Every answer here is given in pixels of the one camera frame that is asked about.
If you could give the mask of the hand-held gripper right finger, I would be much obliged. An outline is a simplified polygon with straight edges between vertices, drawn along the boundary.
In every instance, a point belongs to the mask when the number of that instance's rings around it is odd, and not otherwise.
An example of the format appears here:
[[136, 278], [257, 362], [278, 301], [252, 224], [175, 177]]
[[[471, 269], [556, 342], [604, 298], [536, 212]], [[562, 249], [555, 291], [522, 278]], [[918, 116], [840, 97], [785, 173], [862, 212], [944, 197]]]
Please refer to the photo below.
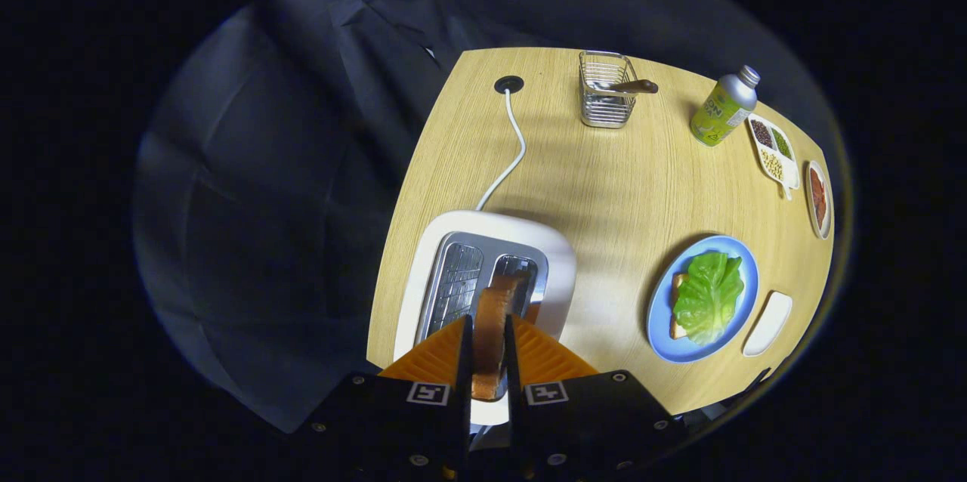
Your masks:
[[599, 372], [514, 314], [505, 375], [515, 480], [628, 480], [687, 440], [683, 421], [630, 372]]

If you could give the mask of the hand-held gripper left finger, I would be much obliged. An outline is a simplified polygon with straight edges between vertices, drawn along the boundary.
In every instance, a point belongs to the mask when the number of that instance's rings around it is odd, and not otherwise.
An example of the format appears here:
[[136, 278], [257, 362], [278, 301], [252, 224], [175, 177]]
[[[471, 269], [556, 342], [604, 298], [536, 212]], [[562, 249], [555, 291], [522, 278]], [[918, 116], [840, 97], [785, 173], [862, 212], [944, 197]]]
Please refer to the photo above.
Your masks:
[[349, 372], [291, 437], [311, 480], [455, 480], [468, 455], [472, 340], [465, 316], [380, 374]]

